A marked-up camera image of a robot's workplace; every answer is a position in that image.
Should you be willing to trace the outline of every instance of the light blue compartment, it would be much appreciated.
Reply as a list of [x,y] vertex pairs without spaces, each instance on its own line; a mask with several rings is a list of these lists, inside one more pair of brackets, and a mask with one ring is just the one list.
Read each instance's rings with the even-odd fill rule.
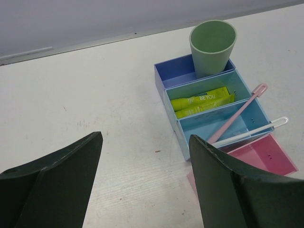
[[230,94],[235,94],[235,102],[248,99],[251,92],[245,85],[238,71],[232,71],[214,77],[203,78],[199,81],[166,89],[169,100],[187,98],[203,92],[226,86]]
[[[187,116],[180,119],[179,123],[177,123],[177,125],[179,125],[178,129],[180,130],[179,134],[183,135],[185,140],[181,140],[179,143],[181,148],[184,148],[182,152],[185,160],[190,159],[188,143],[192,134],[196,134],[202,139],[208,140],[238,109],[241,108],[246,101],[247,100],[229,104],[217,109],[203,112],[201,114]],[[223,135],[219,138],[219,141],[254,130],[269,123],[270,121],[265,115],[260,103],[257,99],[255,99],[235,120],[235,122],[223,133]],[[249,143],[258,137],[272,132],[273,130],[273,128],[263,130],[236,142],[228,143],[224,145],[223,148],[226,148],[227,150],[228,146],[237,147],[240,145],[240,143]]]

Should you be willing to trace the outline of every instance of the gray wall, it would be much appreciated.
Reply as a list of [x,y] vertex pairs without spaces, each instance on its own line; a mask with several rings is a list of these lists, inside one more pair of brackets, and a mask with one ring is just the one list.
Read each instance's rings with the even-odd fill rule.
[[298,0],[2,0],[0,58],[262,11]]

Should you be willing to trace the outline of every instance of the white toothbrush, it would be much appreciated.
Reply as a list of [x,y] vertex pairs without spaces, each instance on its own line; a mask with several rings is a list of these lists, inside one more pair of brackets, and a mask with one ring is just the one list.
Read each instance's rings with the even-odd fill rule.
[[271,128],[271,127],[277,128],[277,127],[283,126],[286,123],[288,123],[288,118],[285,117],[285,116],[283,116],[281,118],[278,118],[278,119],[270,121],[270,122],[271,122],[270,124],[267,124],[265,126],[256,128],[256,129],[254,129],[252,131],[245,132],[243,134],[239,134],[239,135],[236,135],[236,136],[233,136],[233,137],[230,137],[230,138],[227,138],[227,139],[215,142],[215,143],[212,144],[212,146],[214,146],[216,148],[219,148],[219,147],[221,147],[221,146],[223,146],[223,145],[225,145],[227,143],[240,140],[242,138],[245,138],[245,137],[250,136],[252,134],[255,134],[257,132],[263,131],[263,130],[265,130],[267,128]]

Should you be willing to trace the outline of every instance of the plastic container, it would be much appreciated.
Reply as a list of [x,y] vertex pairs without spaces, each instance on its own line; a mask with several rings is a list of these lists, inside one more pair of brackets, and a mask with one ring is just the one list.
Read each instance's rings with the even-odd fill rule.
[[[298,171],[272,134],[228,152],[229,155],[259,169],[286,176]],[[187,175],[189,183],[197,195],[193,172]]]
[[223,71],[237,40],[236,29],[222,20],[209,20],[190,33],[190,47],[197,78]]

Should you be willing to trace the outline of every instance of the pink tray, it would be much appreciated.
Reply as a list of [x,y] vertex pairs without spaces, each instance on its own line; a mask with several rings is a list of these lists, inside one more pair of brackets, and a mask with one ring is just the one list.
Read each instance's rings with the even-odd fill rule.
[[[228,154],[259,169],[283,176],[298,171],[272,134],[230,151]],[[193,172],[190,172],[187,177],[197,195]]]

